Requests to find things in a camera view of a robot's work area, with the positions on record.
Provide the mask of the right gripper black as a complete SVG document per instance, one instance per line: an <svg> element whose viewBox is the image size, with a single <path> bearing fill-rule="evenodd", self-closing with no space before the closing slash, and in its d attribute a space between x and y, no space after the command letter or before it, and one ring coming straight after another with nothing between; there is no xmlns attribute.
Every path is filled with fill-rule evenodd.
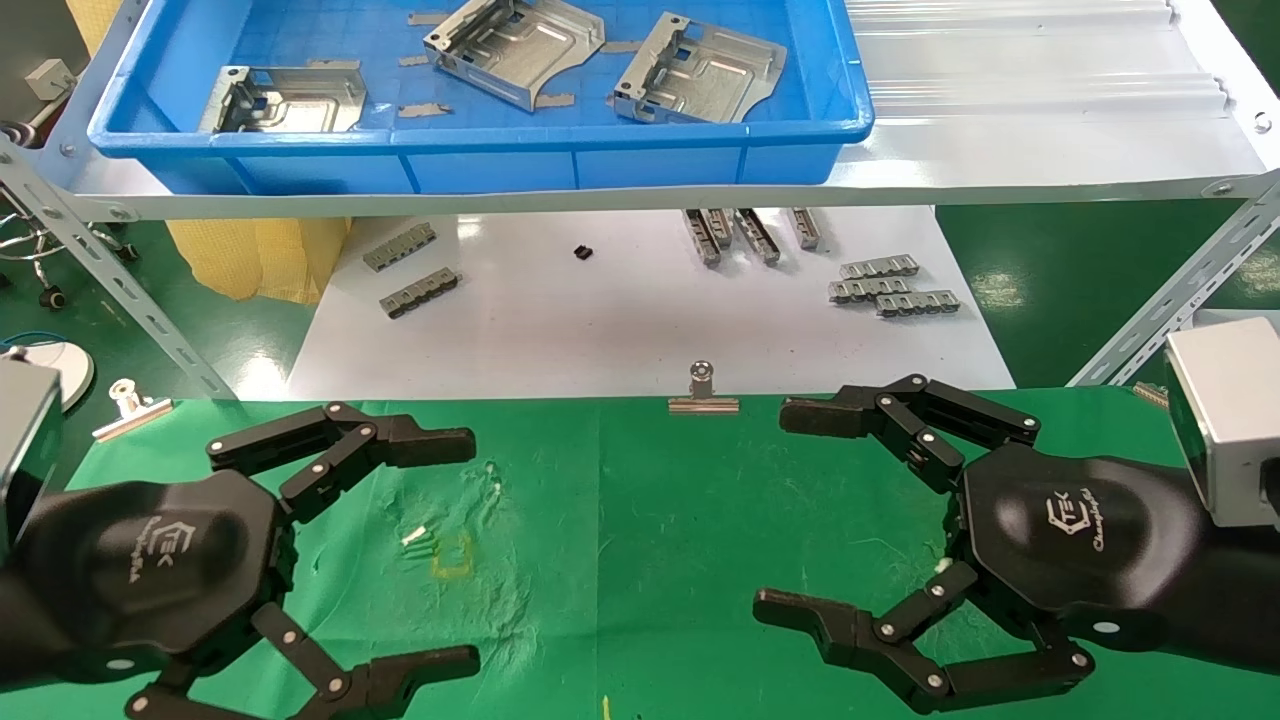
<svg viewBox="0 0 1280 720"><path fill-rule="evenodd" d="M1039 612L1088 612L1093 623L1165 612L1204 529L1187 471L1043 454L1028 447L1041 432L1037 418L924 375L844 386L831 398L788 397L780 427L874 438L938 495L961 493L964 483L972 557ZM964 478L965 457L945 434L997 450L970 464ZM876 676L916 714L1065 694L1094 671L1093 659L1055 621L1024 626L1033 651L950 665L920 652L916 639L961 607L982 579L952 562L881 618L773 588L755 593L751 611L759 623L808 634L826 664Z"/></svg>

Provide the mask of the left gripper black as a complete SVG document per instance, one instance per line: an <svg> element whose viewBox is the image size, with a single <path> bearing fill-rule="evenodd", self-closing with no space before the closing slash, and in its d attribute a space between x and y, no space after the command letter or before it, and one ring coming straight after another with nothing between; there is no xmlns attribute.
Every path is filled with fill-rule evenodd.
<svg viewBox="0 0 1280 720"><path fill-rule="evenodd" d="M188 697L198 675L268 641L312 687L293 719L401 719L424 685L474 676L474 644L342 669L279 603L310 523L380 466L477 455L468 428L425 429L408 414L334 402L215 438L212 475L125 482L35 505L20 537L20 680L109 683L163 670L129 719L250 719ZM250 479L307 460L279 498Z"/></svg>

